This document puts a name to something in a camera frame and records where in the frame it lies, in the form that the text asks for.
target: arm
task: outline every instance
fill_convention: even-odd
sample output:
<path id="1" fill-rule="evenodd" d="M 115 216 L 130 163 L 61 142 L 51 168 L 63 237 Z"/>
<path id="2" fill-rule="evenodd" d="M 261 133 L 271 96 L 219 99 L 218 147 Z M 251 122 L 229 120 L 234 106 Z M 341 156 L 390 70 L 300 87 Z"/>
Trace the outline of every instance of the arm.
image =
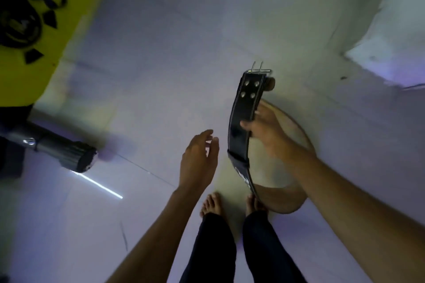
<path id="1" fill-rule="evenodd" d="M 273 111 L 260 105 L 241 122 L 280 158 L 332 230 L 375 283 L 416 283 L 425 278 L 425 228 L 385 205 L 284 134 Z"/>
<path id="2" fill-rule="evenodd" d="M 167 281 L 187 221 L 217 168 L 218 138 L 213 139 L 212 133 L 207 130 L 192 139 L 182 157 L 178 188 L 107 283 Z"/>

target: leg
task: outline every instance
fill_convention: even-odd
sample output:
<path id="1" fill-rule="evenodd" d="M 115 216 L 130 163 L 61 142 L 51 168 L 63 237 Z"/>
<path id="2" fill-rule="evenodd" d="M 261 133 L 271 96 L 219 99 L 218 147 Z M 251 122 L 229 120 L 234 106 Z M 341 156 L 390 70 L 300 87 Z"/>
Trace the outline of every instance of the leg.
<path id="1" fill-rule="evenodd" d="M 208 195 L 200 215 L 202 224 L 180 283 L 233 282 L 236 244 L 218 193 Z"/>
<path id="2" fill-rule="evenodd" d="M 305 283 L 292 258 L 286 253 L 272 225 L 267 209 L 250 194 L 243 224 L 243 248 L 254 281 Z"/>

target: person's left hand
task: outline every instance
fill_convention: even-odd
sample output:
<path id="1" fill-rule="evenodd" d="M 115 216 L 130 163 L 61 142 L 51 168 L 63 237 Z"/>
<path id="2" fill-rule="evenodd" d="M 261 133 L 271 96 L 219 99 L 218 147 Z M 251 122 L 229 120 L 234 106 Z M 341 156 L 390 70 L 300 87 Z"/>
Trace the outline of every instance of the person's left hand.
<path id="1" fill-rule="evenodd" d="M 218 163 L 219 146 L 218 138 L 213 138 L 212 133 L 212 130 L 206 130 L 194 136 L 189 143 L 180 163 L 179 187 L 199 190 L 202 193 L 213 180 Z"/>

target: forearm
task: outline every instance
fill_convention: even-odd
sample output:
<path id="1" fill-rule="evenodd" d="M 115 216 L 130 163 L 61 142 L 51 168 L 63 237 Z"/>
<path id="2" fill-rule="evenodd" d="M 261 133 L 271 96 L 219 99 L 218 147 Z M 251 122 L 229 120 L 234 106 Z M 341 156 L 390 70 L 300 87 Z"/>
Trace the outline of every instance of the forearm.
<path id="1" fill-rule="evenodd" d="M 425 229 L 341 177 L 304 148 L 280 142 L 280 158 L 376 283 L 425 276 Z"/>
<path id="2" fill-rule="evenodd" d="M 178 188 L 107 283 L 166 282 L 180 239 L 202 193 Z"/>

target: white light streak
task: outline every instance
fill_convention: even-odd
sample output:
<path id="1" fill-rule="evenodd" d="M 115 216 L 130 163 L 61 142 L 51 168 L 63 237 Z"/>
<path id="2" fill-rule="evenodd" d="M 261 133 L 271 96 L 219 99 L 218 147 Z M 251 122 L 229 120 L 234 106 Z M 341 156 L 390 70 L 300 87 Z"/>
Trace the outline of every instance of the white light streak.
<path id="1" fill-rule="evenodd" d="M 106 190 L 107 192 L 113 194 L 114 196 L 118 197 L 119 199 L 122 199 L 122 196 L 117 194 L 116 192 L 112 191 L 109 188 L 106 188 L 105 186 L 99 184 L 98 182 L 94 181 L 93 179 L 88 178 L 88 176 L 83 175 L 82 173 L 78 173 L 75 171 L 72 171 L 73 173 L 75 173 L 76 175 L 79 175 L 80 177 L 84 178 L 85 180 L 90 181 L 92 184 L 95 184 L 96 186 L 102 188 L 103 190 Z"/>

